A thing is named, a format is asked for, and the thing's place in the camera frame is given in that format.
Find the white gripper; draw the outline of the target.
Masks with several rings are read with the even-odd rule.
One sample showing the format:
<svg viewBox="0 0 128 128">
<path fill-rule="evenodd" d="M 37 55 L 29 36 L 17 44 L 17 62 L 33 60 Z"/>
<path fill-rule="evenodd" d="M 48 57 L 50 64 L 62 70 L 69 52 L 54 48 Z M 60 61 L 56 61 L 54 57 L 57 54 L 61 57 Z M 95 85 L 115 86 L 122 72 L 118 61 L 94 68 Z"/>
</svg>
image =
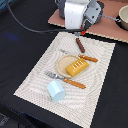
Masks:
<svg viewBox="0 0 128 128">
<path fill-rule="evenodd" d="M 66 0 L 65 28 L 75 32 L 86 31 L 96 22 L 100 12 L 97 0 Z"/>
</svg>

